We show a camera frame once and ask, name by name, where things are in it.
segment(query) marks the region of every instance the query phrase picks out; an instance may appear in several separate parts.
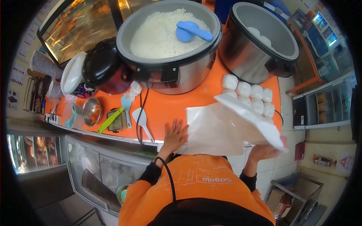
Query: person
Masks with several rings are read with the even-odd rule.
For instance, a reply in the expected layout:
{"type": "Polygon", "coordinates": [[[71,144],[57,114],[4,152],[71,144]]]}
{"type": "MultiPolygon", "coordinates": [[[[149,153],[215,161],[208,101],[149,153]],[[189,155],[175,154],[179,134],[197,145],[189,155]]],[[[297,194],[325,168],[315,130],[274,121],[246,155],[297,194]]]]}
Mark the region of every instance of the person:
{"type": "MultiPolygon", "coordinates": [[[[171,129],[165,124],[164,145],[140,179],[129,186],[119,212],[119,226],[126,225],[275,225],[256,187],[256,168],[262,159],[280,151],[271,145],[252,148],[240,177],[225,157],[174,155],[185,142],[188,125],[182,120],[171,129]]],[[[286,147],[286,138],[281,137],[286,147]]]]}

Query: black sleeve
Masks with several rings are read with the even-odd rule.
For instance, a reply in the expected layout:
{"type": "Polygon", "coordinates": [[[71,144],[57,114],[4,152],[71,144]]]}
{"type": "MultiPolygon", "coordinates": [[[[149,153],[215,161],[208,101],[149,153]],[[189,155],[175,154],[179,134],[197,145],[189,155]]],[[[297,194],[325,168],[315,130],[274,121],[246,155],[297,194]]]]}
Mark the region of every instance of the black sleeve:
{"type": "Polygon", "coordinates": [[[242,180],[248,186],[248,188],[250,189],[251,192],[253,192],[255,190],[256,174],[253,177],[248,177],[247,175],[244,174],[244,170],[243,170],[240,175],[240,180],[242,180]]]}
{"type": "Polygon", "coordinates": [[[160,176],[161,169],[154,162],[151,162],[139,180],[145,180],[153,186],[157,183],[160,176]]]}

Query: green spatula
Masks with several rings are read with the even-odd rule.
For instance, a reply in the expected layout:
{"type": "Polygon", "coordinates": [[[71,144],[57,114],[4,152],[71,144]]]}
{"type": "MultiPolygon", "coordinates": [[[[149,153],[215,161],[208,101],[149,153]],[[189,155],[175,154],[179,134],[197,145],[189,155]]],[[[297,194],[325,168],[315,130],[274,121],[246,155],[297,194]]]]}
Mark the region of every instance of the green spatula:
{"type": "Polygon", "coordinates": [[[109,125],[115,120],[115,118],[116,118],[121,112],[123,112],[124,110],[125,110],[124,107],[120,107],[118,110],[116,110],[116,112],[115,112],[113,115],[111,115],[111,116],[101,125],[101,127],[99,127],[99,129],[97,130],[97,133],[98,133],[98,134],[103,133],[103,131],[104,131],[107,127],[109,127],[109,125]]]}

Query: cooked white rice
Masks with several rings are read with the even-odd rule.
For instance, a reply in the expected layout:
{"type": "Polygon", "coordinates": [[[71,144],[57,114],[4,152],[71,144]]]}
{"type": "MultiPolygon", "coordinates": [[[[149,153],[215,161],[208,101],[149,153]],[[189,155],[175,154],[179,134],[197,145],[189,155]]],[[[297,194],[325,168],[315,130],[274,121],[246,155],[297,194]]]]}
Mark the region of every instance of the cooked white rice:
{"type": "Polygon", "coordinates": [[[180,42],[176,38],[176,24],[179,21],[193,21],[200,29],[210,32],[210,28],[185,9],[173,12],[155,12],[149,15],[132,38],[130,50],[138,57],[161,59],[190,52],[206,41],[195,36],[189,42],[180,42]]]}

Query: stainless steel rice cooker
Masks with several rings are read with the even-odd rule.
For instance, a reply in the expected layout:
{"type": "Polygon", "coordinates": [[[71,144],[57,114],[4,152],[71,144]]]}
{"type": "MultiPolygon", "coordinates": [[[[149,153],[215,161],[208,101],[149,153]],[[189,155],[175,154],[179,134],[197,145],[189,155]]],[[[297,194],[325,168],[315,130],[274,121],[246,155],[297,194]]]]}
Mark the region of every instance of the stainless steel rice cooker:
{"type": "Polygon", "coordinates": [[[120,56],[136,71],[136,81],[159,93],[182,94],[195,89],[205,80],[215,61],[221,36],[221,23],[206,6],[193,1],[164,0],[141,8],[122,24],[117,34],[117,48],[120,56]],[[132,37],[149,15],[182,8],[206,23],[214,36],[211,42],[188,53],[163,59],[141,58],[130,52],[132,37]]]}
{"type": "Polygon", "coordinates": [[[239,2],[230,8],[219,53],[222,63],[239,80],[260,84],[269,73],[280,77],[293,75],[299,49],[290,30],[274,14],[256,4],[239,2]],[[267,37],[271,46],[248,27],[267,37]]]}

